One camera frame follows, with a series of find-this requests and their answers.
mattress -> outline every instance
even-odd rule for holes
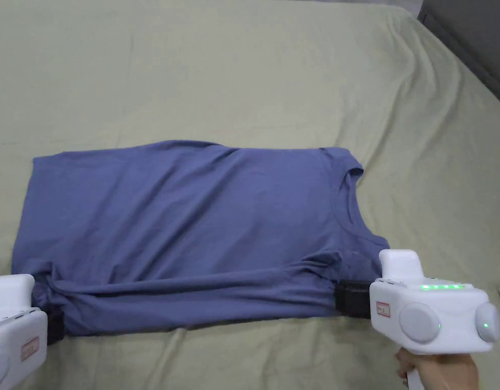
[[[31,159],[165,139],[351,150],[370,229],[500,309],[500,102],[401,8],[290,1],[0,2],[0,275]],[[24,389],[402,389],[348,318],[66,338]],[[474,356],[500,388],[500,343]]]

gray headboard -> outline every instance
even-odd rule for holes
[[[418,19],[500,100],[500,0],[424,0]]]

hand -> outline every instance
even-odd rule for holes
[[[402,348],[396,359],[405,386],[407,372],[416,368],[425,390],[479,390],[479,372],[469,354],[416,355]]]

blue t-shirt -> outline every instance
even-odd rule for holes
[[[34,159],[12,261],[72,335],[337,315],[381,275],[348,150],[168,141]]]

sticker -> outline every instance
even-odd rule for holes
[[[20,348],[20,361],[24,362],[38,350],[39,350],[39,338],[37,336],[33,340],[28,341]]]
[[[376,312],[380,316],[391,318],[391,306],[388,303],[377,302]]]

